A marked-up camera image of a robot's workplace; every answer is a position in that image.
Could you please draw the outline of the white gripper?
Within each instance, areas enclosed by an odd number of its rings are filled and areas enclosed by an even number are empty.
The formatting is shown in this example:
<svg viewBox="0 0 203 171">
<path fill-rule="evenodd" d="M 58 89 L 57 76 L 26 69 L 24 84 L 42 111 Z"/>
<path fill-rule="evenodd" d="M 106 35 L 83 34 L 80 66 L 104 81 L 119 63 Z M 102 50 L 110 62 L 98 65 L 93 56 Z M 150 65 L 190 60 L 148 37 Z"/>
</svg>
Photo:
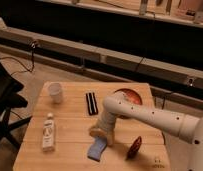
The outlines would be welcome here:
<svg viewBox="0 0 203 171">
<path fill-rule="evenodd" d="M 107 144 L 112 146 L 115 140 L 115 129 L 117 117 L 114 114 L 111 114 L 107 111 L 103 111 L 99 116 L 96 126 L 92 126 L 89 129 L 89 135 L 92 137 L 104 137 L 104 131 L 108 132 L 106 134 Z"/>
</svg>

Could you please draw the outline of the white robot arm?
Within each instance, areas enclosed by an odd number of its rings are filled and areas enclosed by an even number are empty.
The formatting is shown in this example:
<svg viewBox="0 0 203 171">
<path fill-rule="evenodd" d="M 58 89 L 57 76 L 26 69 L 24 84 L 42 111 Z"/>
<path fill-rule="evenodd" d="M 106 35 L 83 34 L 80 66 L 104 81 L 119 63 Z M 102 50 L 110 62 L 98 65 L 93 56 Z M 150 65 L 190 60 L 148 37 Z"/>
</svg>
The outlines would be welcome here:
<svg viewBox="0 0 203 171">
<path fill-rule="evenodd" d="M 133 104 L 124 92 L 117 91 L 103 99 L 103 111 L 89 129 L 89 134 L 105 137 L 108 145 L 112 146 L 118 115 L 137 119 L 190 143 L 192 150 L 187 170 L 203 171 L 203 117 Z"/>
</svg>

